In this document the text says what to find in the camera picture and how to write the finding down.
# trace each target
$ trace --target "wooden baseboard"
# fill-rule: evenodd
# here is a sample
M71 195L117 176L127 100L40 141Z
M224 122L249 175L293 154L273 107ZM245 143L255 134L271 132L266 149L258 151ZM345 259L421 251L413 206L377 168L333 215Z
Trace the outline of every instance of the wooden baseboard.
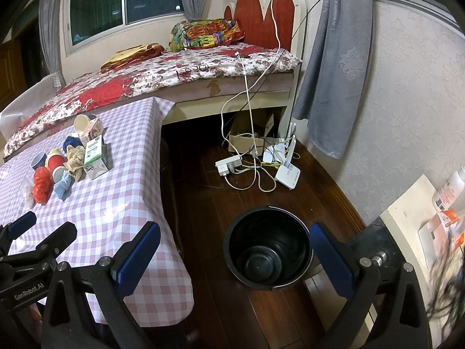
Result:
M307 164L308 169L313 173L315 180L317 180L317 182L321 185L324 193L327 193L328 198L331 198L334 203L338 205L340 213L344 215L344 218L347 219L357 232L363 231L366 228L365 223L334 179L332 179L328 172L302 143L297 143L296 151L301 154L303 161Z

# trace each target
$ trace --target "blue gripper pad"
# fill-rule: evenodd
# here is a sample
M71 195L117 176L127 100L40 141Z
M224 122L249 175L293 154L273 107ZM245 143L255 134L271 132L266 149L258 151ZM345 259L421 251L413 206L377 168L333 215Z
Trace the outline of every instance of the blue gripper pad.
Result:
M350 299L355 290L354 274L328 239L327 235L332 234L325 233L319 224L313 224L309 230L312 248L338 295Z
M134 289L160 245L160 239L160 227L153 223L117 271L116 292L121 298L134 293Z
M13 223L8 225L8 235L10 239L18 239L18 237L33 227L36 222L36 215L32 211L25 213L22 217L16 219Z

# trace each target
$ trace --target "white bottle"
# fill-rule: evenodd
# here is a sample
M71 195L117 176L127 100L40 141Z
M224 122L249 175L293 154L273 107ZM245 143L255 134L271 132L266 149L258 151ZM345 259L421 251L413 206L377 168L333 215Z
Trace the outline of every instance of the white bottle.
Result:
M432 201L437 211L448 210L465 188L465 166L452 173L446 182L434 193Z

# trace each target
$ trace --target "red headboard panel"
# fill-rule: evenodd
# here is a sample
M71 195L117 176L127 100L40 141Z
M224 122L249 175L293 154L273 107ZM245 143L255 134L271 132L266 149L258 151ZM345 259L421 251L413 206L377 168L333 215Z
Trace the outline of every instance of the red headboard panel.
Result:
M291 50L292 28L294 25L294 2L292 0L273 0L273 12L278 26L281 47ZM224 17L231 19L231 8L226 7ZM237 0L234 19L238 20L246 32L244 42L264 48L277 48L271 6L263 20L260 0Z

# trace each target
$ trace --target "beige crumpled paper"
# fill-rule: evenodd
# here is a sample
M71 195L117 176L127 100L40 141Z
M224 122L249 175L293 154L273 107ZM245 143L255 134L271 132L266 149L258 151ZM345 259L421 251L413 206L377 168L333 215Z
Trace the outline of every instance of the beige crumpled paper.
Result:
M69 171L69 174L79 181L82 176L82 168L84 167L85 148L82 145L74 148L72 145L66 147L66 156L68 161L63 165Z

